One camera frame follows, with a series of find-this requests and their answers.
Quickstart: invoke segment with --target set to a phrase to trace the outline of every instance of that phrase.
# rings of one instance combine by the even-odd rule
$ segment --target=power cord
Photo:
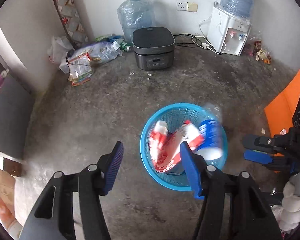
[[[186,47],[186,48],[198,48],[198,47],[200,47],[200,45],[202,45],[202,42],[199,39],[197,39],[196,36],[194,36],[192,34],[182,33],[182,34],[173,35],[174,38],[179,37],[179,36],[188,36],[188,37],[191,37],[192,42],[175,43],[176,46]]]
[[[173,35],[175,38],[178,37],[178,36],[189,36],[189,37],[191,37],[191,41],[192,41],[192,43],[191,43],[191,42],[190,42],[190,43],[176,43],[175,45],[176,45],[176,46],[181,46],[181,47],[188,47],[188,48],[198,48],[198,47],[199,47],[199,48],[202,48],[202,49],[208,49],[208,50],[211,50],[212,52],[214,52],[214,53],[216,53],[216,54],[218,54],[218,55],[222,55],[222,54],[225,52],[226,47],[227,47],[225,41],[223,41],[223,44],[225,45],[225,48],[223,49],[223,51],[222,51],[221,53],[216,52],[216,51],[213,49],[213,46],[211,45],[211,43],[210,43],[210,42],[208,41],[208,39],[204,36],[204,33],[203,33],[202,29],[201,29],[201,24],[202,24],[203,22],[209,20],[209,19],[211,18],[211,16],[212,16],[212,14],[211,14],[207,19],[205,19],[205,20],[203,20],[203,21],[201,21],[201,22],[199,23],[199,29],[200,29],[200,31],[201,31],[201,33],[202,33],[202,36],[195,36],[195,35],[192,35],[192,34],[189,34],[189,33],[183,33],[183,34]],[[220,22],[219,22],[219,24],[217,25],[217,27],[219,26],[219,32],[220,32],[220,35],[223,37],[223,35],[222,35],[221,31],[220,31],[220,26],[221,26],[221,21],[222,21],[222,18],[221,18],[221,15],[220,15],[220,11],[219,11],[219,16],[220,16]],[[204,47],[202,41],[199,40],[198,38],[204,38],[205,41],[208,43],[208,45]],[[184,44],[195,44],[196,46],[186,46],[186,45],[184,45]]]
[[[70,51],[67,52],[67,55],[66,55],[66,63],[68,65],[69,69],[70,69],[69,64],[72,65],[72,66],[87,66],[87,67],[91,67],[90,65],[85,65],[85,64],[73,64],[73,63],[70,63],[68,61],[68,58],[71,57],[73,54],[74,54],[74,50],[71,49]]]
[[[222,35],[221,31],[220,31],[220,26],[221,26],[222,18],[221,18],[221,15],[220,15],[220,11],[219,11],[219,10],[218,10],[218,12],[219,12],[219,16],[220,16],[220,22],[219,22],[219,24],[217,25],[217,27],[219,26],[219,32],[220,32],[220,35],[221,35],[221,37],[223,37],[223,35]],[[198,40],[197,38],[204,38],[204,39],[206,40],[206,42],[208,43],[208,46],[203,47],[203,46],[202,46],[202,42],[201,42],[201,44],[199,45],[199,44],[197,44],[197,43],[193,40],[193,38],[191,38],[191,39],[192,39],[192,41],[193,41],[194,43],[196,43],[200,48],[202,48],[202,49],[209,49],[209,50],[211,50],[212,52],[214,52],[214,53],[216,53],[216,54],[218,54],[218,55],[222,55],[222,54],[225,52],[226,47],[227,47],[225,41],[223,41],[223,44],[225,45],[225,48],[223,49],[223,51],[222,51],[221,53],[216,52],[215,50],[213,50],[213,46],[212,46],[211,43],[208,41],[208,39],[204,36],[204,33],[203,33],[202,29],[201,29],[201,24],[202,24],[204,21],[210,19],[211,16],[212,16],[212,14],[209,16],[209,18],[207,18],[207,19],[205,19],[205,20],[203,20],[203,21],[201,21],[201,22],[199,23],[199,29],[200,29],[200,31],[201,31],[201,33],[202,33],[203,36],[195,36],[196,40]]]

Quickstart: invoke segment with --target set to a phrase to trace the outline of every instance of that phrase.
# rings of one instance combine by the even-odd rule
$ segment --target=orange box
[[[268,120],[271,136],[280,134],[283,129],[288,132],[293,126],[292,116],[300,98],[300,70],[289,85],[266,106],[265,114]]]

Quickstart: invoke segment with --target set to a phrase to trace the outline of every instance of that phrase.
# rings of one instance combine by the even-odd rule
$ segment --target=white water dispenser
[[[240,56],[250,29],[251,24],[247,18],[236,17],[215,3],[207,39],[216,52]]]

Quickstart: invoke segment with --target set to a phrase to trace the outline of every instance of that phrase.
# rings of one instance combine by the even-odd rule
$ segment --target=red and white snack bag
[[[151,158],[157,172],[166,172],[180,162],[181,158],[179,151],[180,144],[183,141],[188,143],[192,151],[204,141],[204,138],[200,134],[199,130],[189,120],[185,121],[185,123],[171,136],[167,137],[167,135],[164,135],[164,133],[158,135],[157,132],[150,134],[150,154],[152,149]]]
[[[154,129],[150,133],[149,148],[151,159],[156,163],[158,161],[159,153],[166,142],[168,135],[168,125],[165,121],[158,121]]]

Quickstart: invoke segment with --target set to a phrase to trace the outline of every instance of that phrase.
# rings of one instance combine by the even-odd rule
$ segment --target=blue plastic basket
[[[149,150],[149,134],[154,129],[157,121],[166,121],[169,131],[173,133],[186,120],[190,120],[196,127],[199,127],[199,124],[206,119],[215,119],[215,116],[200,106],[187,103],[178,103],[166,106],[150,117],[141,134],[140,154],[146,170],[156,182],[169,189],[191,191],[191,187],[189,186],[185,173],[181,175],[170,175],[156,172],[154,169]],[[223,156],[218,159],[216,164],[220,170],[225,165],[228,155],[228,142],[223,128],[222,137]]]

